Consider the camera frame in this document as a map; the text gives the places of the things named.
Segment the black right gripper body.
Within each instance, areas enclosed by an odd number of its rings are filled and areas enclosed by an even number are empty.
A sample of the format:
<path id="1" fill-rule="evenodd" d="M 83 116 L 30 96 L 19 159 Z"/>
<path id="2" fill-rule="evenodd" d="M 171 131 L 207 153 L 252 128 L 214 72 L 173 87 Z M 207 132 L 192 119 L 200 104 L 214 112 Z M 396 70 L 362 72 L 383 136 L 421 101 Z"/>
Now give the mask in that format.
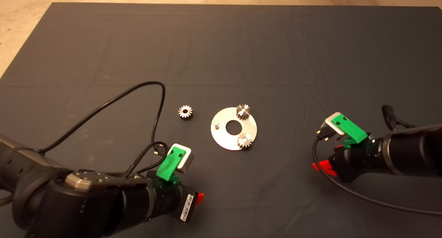
<path id="1" fill-rule="evenodd" d="M 353 182 L 365 173 L 384 173 L 380 141 L 365 141 L 349 148 L 336 147 L 328 158 L 338 178 L 345 183 Z"/>

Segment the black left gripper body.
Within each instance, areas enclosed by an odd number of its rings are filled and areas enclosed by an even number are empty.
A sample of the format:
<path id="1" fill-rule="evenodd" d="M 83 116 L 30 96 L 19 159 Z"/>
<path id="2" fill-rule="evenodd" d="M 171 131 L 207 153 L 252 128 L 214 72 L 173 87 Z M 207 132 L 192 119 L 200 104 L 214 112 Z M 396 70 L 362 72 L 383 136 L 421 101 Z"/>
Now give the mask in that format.
<path id="1" fill-rule="evenodd" d="M 199 192 L 182 183 L 174 184 L 164 180 L 153 182 L 153 217 L 167 215 L 186 224 L 194 213 Z"/>

